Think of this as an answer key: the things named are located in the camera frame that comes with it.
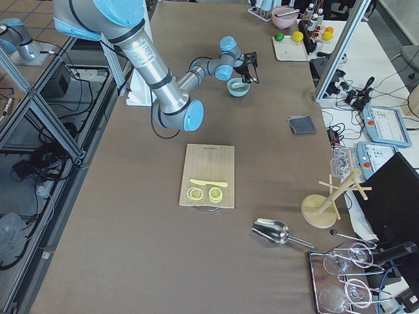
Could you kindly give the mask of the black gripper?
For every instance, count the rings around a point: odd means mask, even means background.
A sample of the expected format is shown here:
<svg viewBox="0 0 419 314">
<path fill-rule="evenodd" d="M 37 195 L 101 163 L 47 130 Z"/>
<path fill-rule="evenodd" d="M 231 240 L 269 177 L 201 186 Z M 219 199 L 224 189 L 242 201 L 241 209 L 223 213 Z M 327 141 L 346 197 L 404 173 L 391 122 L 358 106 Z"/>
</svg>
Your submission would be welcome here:
<svg viewBox="0 0 419 314">
<path fill-rule="evenodd" d="M 249 69 L 245 58 L 238 60 L 238 65 L 234 67 L 234 70 L 241 76 L 243 83 L 249 83 Z"/>
</svg>

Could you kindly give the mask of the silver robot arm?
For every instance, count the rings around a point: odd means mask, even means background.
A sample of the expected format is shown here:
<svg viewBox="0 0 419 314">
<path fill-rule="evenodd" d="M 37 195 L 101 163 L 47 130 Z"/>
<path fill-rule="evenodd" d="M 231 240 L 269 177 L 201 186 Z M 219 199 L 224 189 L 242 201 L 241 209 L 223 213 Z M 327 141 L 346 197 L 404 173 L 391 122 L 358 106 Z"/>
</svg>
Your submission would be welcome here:
<svg viewBox="0 0 419 314">
<path fill-rule="evenodd" d="M 204 106 L 190 91 L 206 76 L 229 80 L 234 72 L 251 81 L 246 57 L 233 37 L 221 39 L 217 59 L 197 59 L 181 80 L 176 80 L 145 31 L 147 15 L 142 1 L 54 1 L 54 24 L 67 36 L 89 41 L 105 37 L 118 46 L 154 92 L 158 104 L 151 117 L 163 128 L 194 131 L 204 118 Z"/>
</svg>

